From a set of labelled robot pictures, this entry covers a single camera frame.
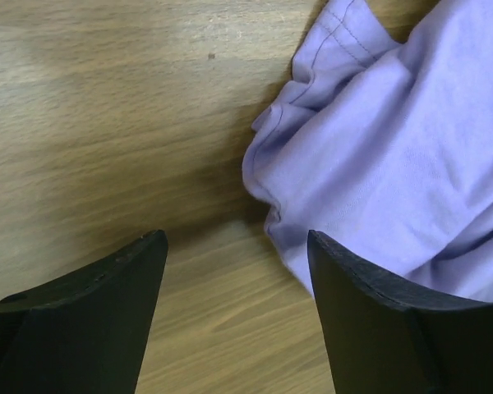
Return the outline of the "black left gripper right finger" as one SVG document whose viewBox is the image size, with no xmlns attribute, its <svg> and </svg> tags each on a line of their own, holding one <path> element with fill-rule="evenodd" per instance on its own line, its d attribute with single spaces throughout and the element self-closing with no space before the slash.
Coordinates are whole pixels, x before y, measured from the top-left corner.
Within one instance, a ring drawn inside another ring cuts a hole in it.
<svg viewBox="0 0 493 394">
<path fill-rule="evenodd" d="M 338 393 L 493 393 L 493 303 L 410 282 L 319 231 L 311 282 Z"/>
</svg>

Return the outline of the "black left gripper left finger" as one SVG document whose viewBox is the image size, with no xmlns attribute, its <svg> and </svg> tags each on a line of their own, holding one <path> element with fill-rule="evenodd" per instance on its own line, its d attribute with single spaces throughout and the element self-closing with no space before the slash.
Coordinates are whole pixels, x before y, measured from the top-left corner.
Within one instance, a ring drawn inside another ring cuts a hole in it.
<svg viewBox="0 0 493 394">
<path fill-rule="evenodd" d="M 133 393 L 168 241 L 120 250 L 0 300 L 0 393 Z"/>
</svg>

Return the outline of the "lavender t shirt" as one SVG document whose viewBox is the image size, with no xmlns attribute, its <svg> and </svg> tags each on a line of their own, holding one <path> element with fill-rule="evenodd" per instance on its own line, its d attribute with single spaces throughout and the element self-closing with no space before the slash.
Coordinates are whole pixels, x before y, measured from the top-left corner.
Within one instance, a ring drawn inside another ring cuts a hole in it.
<svg viewBox="0 0 493 394">
<path fill-rule="evenodd" d="M 438 2 L 402 44 L 366 2 L 328 2 L 253 128 L 243 181 L 306 289 L 316 230 L 493 302 L 493 1 Z"/>
</svg>

